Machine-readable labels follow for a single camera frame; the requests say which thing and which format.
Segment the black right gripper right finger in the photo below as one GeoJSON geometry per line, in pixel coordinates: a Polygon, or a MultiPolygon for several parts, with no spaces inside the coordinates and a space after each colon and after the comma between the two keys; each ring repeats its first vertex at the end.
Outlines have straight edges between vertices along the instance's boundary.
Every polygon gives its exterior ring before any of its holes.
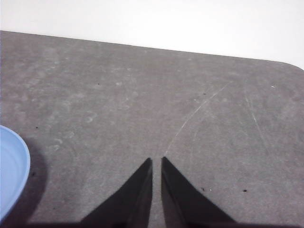
{"type": "Polygon", "coordinates": [[[201,194],[167,157],[163,157],[161,162],[161,198],[165,224],[237,224],[233,218],[201,194]]]}

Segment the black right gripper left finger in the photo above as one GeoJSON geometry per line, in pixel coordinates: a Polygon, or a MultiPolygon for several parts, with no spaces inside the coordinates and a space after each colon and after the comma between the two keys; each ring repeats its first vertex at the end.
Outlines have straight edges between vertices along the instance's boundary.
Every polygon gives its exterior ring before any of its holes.
{"type": "Polygon", "coordinates": [[[81,220],[83,225],[147,225],[152,204],[152,159],[81,220]]]}

